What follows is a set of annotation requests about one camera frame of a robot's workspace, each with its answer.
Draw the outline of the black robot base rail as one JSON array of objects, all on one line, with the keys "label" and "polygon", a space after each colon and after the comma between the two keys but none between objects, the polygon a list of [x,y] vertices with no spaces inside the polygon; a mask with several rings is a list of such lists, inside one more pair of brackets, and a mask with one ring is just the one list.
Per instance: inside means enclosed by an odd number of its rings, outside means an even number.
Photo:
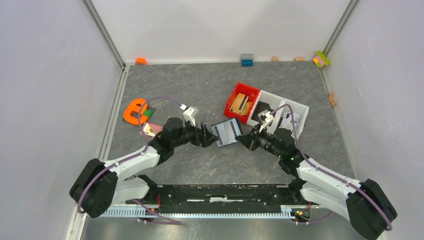
[{"label": "black robot base rail", "polygon": [[164,184],[140,202],[157,205],[162,214],[271,214],[281,206],[310,205],[287,184]]}]

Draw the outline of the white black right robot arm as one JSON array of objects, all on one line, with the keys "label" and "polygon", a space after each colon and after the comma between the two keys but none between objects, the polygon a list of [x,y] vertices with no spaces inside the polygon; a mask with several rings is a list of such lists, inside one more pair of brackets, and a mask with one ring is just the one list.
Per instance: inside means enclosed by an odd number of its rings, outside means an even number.
[{"label": "white black right robot arm", "polygon": [[367,240],[393,229],[398,214],[376,181],[360,181],[320,165],[302,152],[288,129],[268,134],[253,128],[236,139],[250,151],[261,148],[278,157],[281,169],[295,177],[288,191],[293,203],[307,201],[325,207],[348,220]]}]

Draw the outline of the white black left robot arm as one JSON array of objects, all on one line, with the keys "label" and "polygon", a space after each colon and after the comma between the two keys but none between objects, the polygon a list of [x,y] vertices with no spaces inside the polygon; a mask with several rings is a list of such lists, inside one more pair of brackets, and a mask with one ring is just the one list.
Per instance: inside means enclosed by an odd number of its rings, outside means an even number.
[{"label": "white black left robot arm", "polygon": [[89,160],[69,195],[76,202],[77,211],[91,218],[99,217],[111,205],[133,199],[151,204],[157,198],[157,190],[143,178],[133,178],[133,175],[164,163],[177,147],[190,143],[207,148],[218,139],[204,123],[197,127],[189,121],[171,117],[144,148],[105,162],[98,158]]}]

